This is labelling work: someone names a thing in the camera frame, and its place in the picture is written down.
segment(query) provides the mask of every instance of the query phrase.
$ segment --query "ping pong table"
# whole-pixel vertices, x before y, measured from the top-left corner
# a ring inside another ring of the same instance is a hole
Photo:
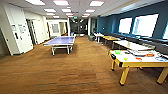
[[[44,46],[52,46],[52,54],[57,48],[67,48],[69,54],[70,50],[72,51],[72,46],[75,41],[75,36],[59,36],[51,39],[50,41],[44,43]]]

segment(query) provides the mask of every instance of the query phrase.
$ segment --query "game table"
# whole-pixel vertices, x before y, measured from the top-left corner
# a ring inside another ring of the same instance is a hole
[[[158,84],[162,84],[168,74],[168,60],[160,57],[160,54],[156,51],[140,52],[140,53],[152,53],[154,56],[136,57],[134,54],[128,54],[127,50],[110,50],[109,56],[112,58],[112,71],[114,71],[115,64],[119,67],[123,67],[123,73],[120,79],[120,85],[125,84],[129,68],[131,67],[164,67],[162,73],[157,79]]]
[[[55,37],[54,39],[51,39],[50,41],[44,43],[44,46],[52,46],[52,54],[54,55],[54,52],[58,48],[67,48],[67,52],[69,54],[70,50],[72,51],[72,46],[75,41],[75,36],[59,36]]]

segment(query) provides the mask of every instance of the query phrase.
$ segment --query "ceiling light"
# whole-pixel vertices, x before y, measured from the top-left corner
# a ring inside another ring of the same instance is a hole
[[[47,15],[55,15],[54,13],[46,13]]]
[[[87,18],[88,16],[82,16],[83,18]]]
[[[103,1],[92,1],[90,6],[101,6],[103,3]]]
[[[25,0],[29,3],[32,3],[33,5],[45,5],[41,0]]]
[[[71,12],[70,9],[62,9],[63,12]]]
[[[56,5],[60,5],[60,6],[69,5],[69,4],[68,4],[68,1],[56,1],[56,0],[54,0],[53,2],[54,2]]]
[[[87,9],[86,12],[94,12],[94,9]]]
[[[53,16],[54,18],[59,18],[59,16]]]
[[[85,14],[83,14],[84,16],[89,16],[90,14],[89,13],[85,13]]]
[[[69,18],[73,18],[74,16],[68,16]]]
[[[73,15],[72,13],[66,13],[66,15]]]
[[[44,9],[47,12],[56,12],[54,9]]]

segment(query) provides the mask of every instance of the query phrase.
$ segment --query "white table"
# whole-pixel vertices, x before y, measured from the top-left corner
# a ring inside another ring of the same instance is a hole
[[[100,43],[100,37],[104,36],[101,33],[94,33],[94,35],[96,36],[97,43]]]

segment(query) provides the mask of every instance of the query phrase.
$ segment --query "doorway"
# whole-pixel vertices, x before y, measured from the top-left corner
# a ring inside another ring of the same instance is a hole
[[[37,38],[36,38],[35,30],[34,30],[33,21],[29,20],[29,19],[26,19],[26,21],[27,21],[27,25],[28,25],[28,28],[29,28],[32,43],[33,43],[33,45],[36,45],[37,44]]]
[[[5,38],[2,34],[1,28],[0,28],[0,58],[10,55],[8,46],[5,42]]]
[[[88,35],[88,19],[70,19],[71,32]]]

